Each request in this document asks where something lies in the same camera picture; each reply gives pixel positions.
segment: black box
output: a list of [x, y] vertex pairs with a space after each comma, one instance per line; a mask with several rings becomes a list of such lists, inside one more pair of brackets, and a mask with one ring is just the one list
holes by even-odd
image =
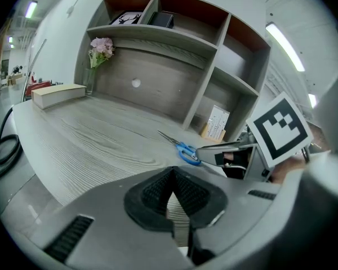
[[174, 26], [174, 17], [169, 13], [154, 12], [149, 20], [149, 25], [172, 29]]

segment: red object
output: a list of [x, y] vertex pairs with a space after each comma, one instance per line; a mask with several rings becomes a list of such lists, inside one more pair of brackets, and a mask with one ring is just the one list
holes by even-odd
[[45, 82], [42, 82], [42, 83], [37, 83], [37, 84], [30, 85], [30, 86], [28, 86], [26, 88], [25, 95], [26, 96], [31, 96], [32, 95], [32, 90], [40, 89], [40, 88], [44, 88], [44, 87], [49, 87], [49, 86], [51, 86], [50, 81], [45, 81]]

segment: glass vase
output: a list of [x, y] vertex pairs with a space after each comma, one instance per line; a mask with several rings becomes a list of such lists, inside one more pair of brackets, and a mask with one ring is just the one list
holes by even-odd
[[92, 95], [95, 83], [95, 68], [85, 69], [83, 85], [86, 86], [86, 94]]

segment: thick book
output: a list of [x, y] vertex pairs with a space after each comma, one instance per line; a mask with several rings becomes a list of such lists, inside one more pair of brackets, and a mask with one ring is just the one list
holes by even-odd
[[33, 102], [41, 109], [85, 96], [85, 86], [63, 84], [32, 90]]

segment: wooden desk surface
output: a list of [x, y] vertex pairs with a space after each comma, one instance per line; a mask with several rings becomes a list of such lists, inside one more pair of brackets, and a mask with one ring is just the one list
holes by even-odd
[[[14, 106], [14, 119], [36, 175], [63, 205], [103, 183], [188, 165], [157, 130], [194, 147], [213, 144], [183, 131], [170, 119], [98, 97], [83, 97], [45, 110], [27, 101]], [[224, 175], [221, 168], [203, 163], [200, 167]], [[188, 218], [174, 195], [168, 209], [178, 233]]]

